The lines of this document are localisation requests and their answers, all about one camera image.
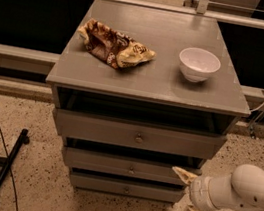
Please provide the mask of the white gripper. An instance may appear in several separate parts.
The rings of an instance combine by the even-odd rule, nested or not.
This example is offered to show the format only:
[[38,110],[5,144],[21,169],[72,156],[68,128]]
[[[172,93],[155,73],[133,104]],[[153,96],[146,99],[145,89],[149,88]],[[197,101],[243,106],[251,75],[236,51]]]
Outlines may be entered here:
[[187,205],[184,211],[214,211],[215,205],[212,203],[209,195],[210,177],[197,176],[190,171],[184,170],[179,166],[173,167],[174,172],[184,182],[190,185],[189,197],[192,205]]

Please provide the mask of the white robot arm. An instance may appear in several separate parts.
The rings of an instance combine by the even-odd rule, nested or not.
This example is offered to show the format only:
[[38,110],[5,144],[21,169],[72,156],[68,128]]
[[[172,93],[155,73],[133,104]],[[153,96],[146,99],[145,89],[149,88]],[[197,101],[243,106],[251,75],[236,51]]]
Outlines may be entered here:
[[179,166],[174,172],[188,187],[191,205],[184,211],[264,211],[264,170],[240,165],[226,176],[197,176]]

